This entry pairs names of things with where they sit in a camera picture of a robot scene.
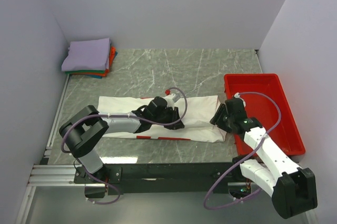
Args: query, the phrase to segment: cable connector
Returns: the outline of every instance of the cable connector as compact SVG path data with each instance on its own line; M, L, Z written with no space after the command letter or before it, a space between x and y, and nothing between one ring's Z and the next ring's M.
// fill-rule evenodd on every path
M237 98L237 99L241 99L242 102L243 102L243 106L246 107L246 102L244 101L244 99L242 97L240 97L240 93L239 92L236 92L234 94L234 97Z

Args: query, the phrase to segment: white wall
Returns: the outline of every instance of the white wall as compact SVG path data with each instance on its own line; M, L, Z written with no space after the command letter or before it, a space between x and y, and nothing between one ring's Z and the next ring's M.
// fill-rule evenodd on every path
M279 75L316 175L320 223L336 223L337 0L286 0L260 49Z
M0 219L13 223L60 100L67 42L41 0L0 0Z
M260 48L284 0L47 0L68 41L119 48Z

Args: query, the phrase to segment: gray marble surface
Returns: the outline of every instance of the gray marble surface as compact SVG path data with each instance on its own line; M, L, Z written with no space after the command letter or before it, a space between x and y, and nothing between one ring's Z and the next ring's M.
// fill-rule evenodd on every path
M261 72L254 50L118 50L108 77L71 76L57 128L84 106L97 107L101 95L155 97L177 86L187 97L218 95L223 102L225 74ZM60 145L56 134L48 164L73 162ZM106 163L223 162L237 156L229 134L215 143L102 138L95 148Z

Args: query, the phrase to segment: blue folded cloth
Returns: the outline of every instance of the blue folded cloth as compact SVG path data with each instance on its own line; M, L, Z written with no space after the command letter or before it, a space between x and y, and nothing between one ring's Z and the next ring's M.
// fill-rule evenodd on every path
M62 71L108 69L110 46L109 38L70 42L68 57L62 64Z

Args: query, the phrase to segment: purple cable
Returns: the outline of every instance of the purple cable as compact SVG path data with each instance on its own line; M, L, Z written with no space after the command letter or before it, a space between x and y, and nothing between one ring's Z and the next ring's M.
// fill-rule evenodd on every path
M211 193L213 192L213 190L215 189L215 187L222 181L222 179L224 179L224 177L226 177L233 169L235 169L237 166L239 166L241 163L243 163L244 161L248 160L252 155L254 155L258 150L259 148L263 145L263 142L265 140L265 137L268 133L270 133L271 131L273 131L280 123L281 121L281 110L279 108L279 106L275 103L274 100L272 100L269 96L263 94L263 93L260 93L260 92L255 92L255 91L249 91L249 92L242 92L242 93L239 93L240 95L246 95L246 94L257 94L257 95L260 95L260 96L264 96L265 98L269 99L276 107L277 109L277 112L279 114L279 118L277 120L277 122L271 127L269 128L266 133L264 134L264 136L262 136L261 138L261 141L259 143L259 145L257 145L257 147L250 153L248 154L246 157L244 157L243 159L241 159L239 162L235 163L234 165L232 165L228 170L226 170L217 180L216 182L214 183L214 185L211 186L211 188L209 189L209 191L206 193L206 196L205 196L205 199L204 199L204 208L208 209L208 210L217 210L217 209L222 209L222 208L226 208L226 207L230 207L230 206L233 206L237 203L240 203L241 201L243 200L247 200L247 199L251 199L253 197L255 197L262 189L261 188L258 188L256 191L252 192L251 194L249 194L248 196L246 197L243 197L239 200L235 200L231 203L228 203L228 204L224 204L222 206L217 206L217 207L209 207L207 206L207 199L210 197Z
M69 128L69 130L65 133L65 135L64 135L63 138L62 138L62 142L61 142L61 151L62 151L63 153L70 153L70 151L66 151L66 150L64 149L65 141L66 141L66 139L68 138L70 132L71 132L75 127L77 127L79 124L81 124L82 122L84 122L84 121L86 121L86 120L88 120L88 119L92 119L92 118L98 118L98 117L99 117L99 118L108 118L108 117L109 117L109 118L133 118L133 119L142 120L142 121L145 121L145 122L148 122L148 123L151 123L151 124L162 125L162 126L165 126L165 125L174 125L174 124L178 123L178 122L181 121L181 120L185 117L185 115L186 115L186 112L187 112L187 97L186 97L185 93L184 93L181 89L179 89L179 88L177 88L177 87L171 87L171 88L169 88L169 90L177 90L177 91L179 91L179 92L182 94L182 96L184 97L184 101L185 101L185 110L184 110L183 114L181 115L181 117L180 117L179 119L177 119L176 121L171 122L171 123L157 123L157 122L154 122L154 121L151 121L151 120L147 120L147 119L144 119L144 118L140 118L140 117L137 117L137 116L134 116L134 115L128 116L128 115L116 115L116 114L111 114L110 116L108 116L107 114L92 114L92 115L83 117L83 118L81 118L80 120L76 121L76 122ZM90 178L94 179L95 181L97 181L97 182L99 182L99 183L103 183L103 184L105 184L106 186L109 186L110 188L112 188L113 190L115 190L115 191L117 192L117 194L118 194L116 199L114 199L114 200L112 200L112 201L109 201L109 202L96 202L96 201L93 201L93 200L91 200L91 199L89 199L89 201L95 202L95 204L111 204L111 203L116 202L116 201L120 198L121 192L119 191L119 189L118 189L116 186L113 186L112 184L106 183L106 182L104 182L104 181L102 181L102 180L100 180L100 179L94 177L92 174L90 174L90 173L87 171L87 169L86 169L85 167L84 167L84 170L85 170L85 172L88 174L88 176L89 176Z

